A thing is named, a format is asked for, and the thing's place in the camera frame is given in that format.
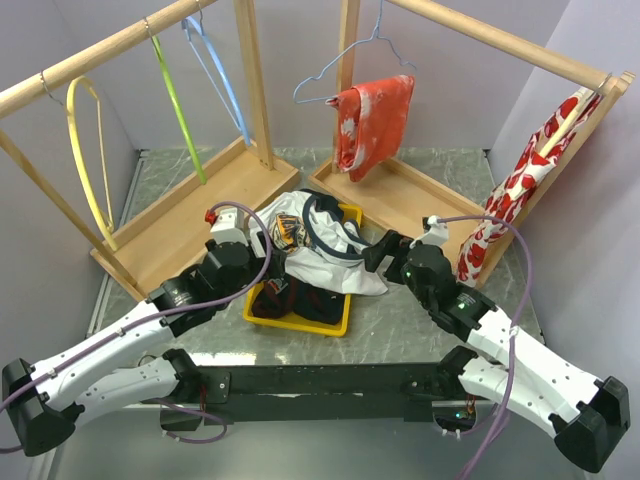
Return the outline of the white graphic tank top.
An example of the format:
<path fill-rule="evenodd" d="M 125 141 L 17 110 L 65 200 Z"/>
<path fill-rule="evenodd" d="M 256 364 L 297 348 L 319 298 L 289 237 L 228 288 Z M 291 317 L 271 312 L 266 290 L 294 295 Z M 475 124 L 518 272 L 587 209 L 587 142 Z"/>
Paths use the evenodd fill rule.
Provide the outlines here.
<path fill-rule="evenodd" d="M 279 195 L 257 212 L 274 247 L 286 254 L 285 272 L 314 287 L 379 296 L 388 291 L 380 276 L 365 269 L 370 246 L 358 223 L 347 220 L 331 195 L 310 189 Z"/>

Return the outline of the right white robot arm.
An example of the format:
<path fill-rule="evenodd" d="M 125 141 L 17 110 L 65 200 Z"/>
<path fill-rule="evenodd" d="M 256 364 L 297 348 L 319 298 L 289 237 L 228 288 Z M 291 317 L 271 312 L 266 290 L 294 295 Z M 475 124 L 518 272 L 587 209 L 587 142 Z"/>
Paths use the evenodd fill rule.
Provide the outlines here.
<path fill-rule="evenodd" d="M 572 365 L 478 290 L 458 282 L 439 242 L 388 231 L 363 251 L 368 271 L 393 260 L 387 280 L 405 285 L 431 320 L 461 345 L 441 361 L 440 391 L 488 399 L 533 423 L 575 466 L 598 473 L 630 427 L 629 392 Z"/>

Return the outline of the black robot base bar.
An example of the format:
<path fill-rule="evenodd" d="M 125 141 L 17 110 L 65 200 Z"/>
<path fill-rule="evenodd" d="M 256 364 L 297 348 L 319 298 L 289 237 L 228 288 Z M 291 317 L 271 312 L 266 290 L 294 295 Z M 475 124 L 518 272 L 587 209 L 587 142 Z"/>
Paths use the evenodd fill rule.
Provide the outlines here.
<path fill-rule="evenodd" d="M 437 363 L 195 366 L 170 393 L 229 424 L 399 418 L 430 422 L 433 405 L 470 398 Z"/>

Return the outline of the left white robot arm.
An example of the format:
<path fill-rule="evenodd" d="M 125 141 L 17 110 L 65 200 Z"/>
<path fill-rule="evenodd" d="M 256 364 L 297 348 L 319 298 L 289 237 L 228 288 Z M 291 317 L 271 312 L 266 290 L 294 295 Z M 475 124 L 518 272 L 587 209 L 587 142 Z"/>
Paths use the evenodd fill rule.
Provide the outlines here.
<path fill-rule="evenodd" d="M 284 274 L 285 256 L 264 235 L 248 242 L 209 240 L 203 259 L 167 279 L 115 323 L 34 364 L 17 359 L 1 373 L 1 409 L 19 444 L 36 457 L 64 443 L 80 426 L 131 403 L 186 402 L 203 380 L 183 350 L 146 366 L 126 367 L 148 348 L 209 321 L 257 283 Z"/>

